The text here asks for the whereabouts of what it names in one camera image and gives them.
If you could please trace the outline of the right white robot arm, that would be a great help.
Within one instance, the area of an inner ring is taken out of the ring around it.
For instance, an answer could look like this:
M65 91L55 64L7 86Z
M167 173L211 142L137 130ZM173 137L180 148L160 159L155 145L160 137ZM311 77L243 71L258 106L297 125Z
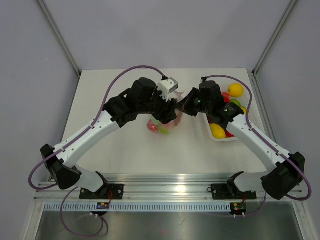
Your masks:
M280 200L303 180L305 158L300 152L294 154L278 146L250 122L246 112L233 102L226 103L218 84L206 80L193 88L176 108L195 117L206 114L219 125L246 145L262 162L265 172L238 173L233 182L227 185L227 193L239 198L244 192L261 188L272 198Z

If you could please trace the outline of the green pear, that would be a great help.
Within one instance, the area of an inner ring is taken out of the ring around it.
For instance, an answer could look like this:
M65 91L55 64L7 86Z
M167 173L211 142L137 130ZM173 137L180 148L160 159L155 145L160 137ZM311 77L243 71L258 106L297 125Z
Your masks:
M170 133L170 131L164 125L158 126L158 131L159 131L159 133L161 133L163 135L168 135Z

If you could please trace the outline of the clear pink zip top bag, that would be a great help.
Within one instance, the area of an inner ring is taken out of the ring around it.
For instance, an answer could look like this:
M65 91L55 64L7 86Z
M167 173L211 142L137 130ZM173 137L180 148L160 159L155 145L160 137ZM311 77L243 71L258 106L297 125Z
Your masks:
M177 99L177 102L179 102L183 99L183 94L185 91L183 90L183 91L177 91L177 92L179 92L179 95L176 96L175 94L172 93L170 96L170 100ZM159 126L166 126L166 128L169 130L169 133L171 133L173 131L173 129L180 124L180 122L182 120L183 113L181 111L175 109L176 119L170 121L167 124L161 123L162 111L163 111L165 102L168 102L168 101L162 99L160 96L160 91L158 91L155 94L155 100L154 100L154 107L155 108L154 108L154 111L150 115L150 119L152 119L153 121L158 121Z

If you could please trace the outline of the white plastic fruit basket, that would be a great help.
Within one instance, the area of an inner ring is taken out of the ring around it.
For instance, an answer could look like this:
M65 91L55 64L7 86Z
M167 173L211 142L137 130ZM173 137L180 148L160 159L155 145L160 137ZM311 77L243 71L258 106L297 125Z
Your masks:
M235 80L232 79L222 79L221 77L217 78L215 80L215 82L219 85L221 92L227 92L228 93L228 87L231 84L234 83L239 83ZM244 86L243 83L239 83L243 86L244 92L243 95L241 97L231 97L230 96L230 102L235 103L236 105L243 106L248 110L249 107L249 101L250 101L250 92L248 91L248 89ZM232 137L232 138L223 138L223 139L216 139L213 137L212 133L211 133L211 129L210 129L210 124L213 124L213 121L211 120L211 118L209 116L206 116L205 114L203 115L204 118L204 122L209 134L209 137L212 141L214 142L234 142L234 141L238 141L238 138L236 137ZM259 117L259 111L257 108L257 104L254 102L254 99L252 99L251 101L251 105L249 108L249 120L250 123L252 125L255 125L256 127L261 128L262 127L262 121L261 118Z

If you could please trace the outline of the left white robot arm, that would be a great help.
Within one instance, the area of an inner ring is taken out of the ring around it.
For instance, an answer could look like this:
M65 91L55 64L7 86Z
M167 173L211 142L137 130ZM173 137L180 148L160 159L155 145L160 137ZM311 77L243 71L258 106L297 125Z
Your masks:
M141 77L132 87L110 98L98 116L73 136L55 146L44 145L40 152L57 186L61 190L79 187L103 199L110 189L108 181L97 171L79 167L78 161L102 139L135 121L138 115L153 115L163 124L175 120L177 100L170 95L178 87L173 78L155 83Z

